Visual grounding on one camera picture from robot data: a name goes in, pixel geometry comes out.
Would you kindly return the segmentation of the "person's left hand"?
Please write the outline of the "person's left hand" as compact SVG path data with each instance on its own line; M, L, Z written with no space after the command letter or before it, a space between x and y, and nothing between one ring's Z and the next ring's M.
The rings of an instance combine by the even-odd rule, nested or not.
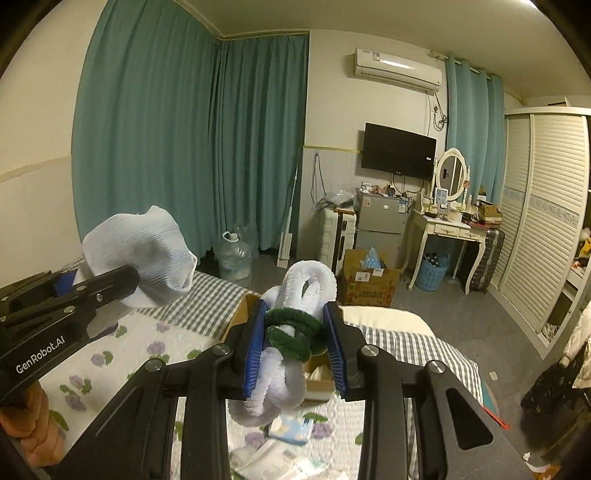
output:
M64 442L57 422L50 415L48 396L39 382L23 392L20 406L1 408L1 426L8 436L20 441L30 466L52 466L63 459Z

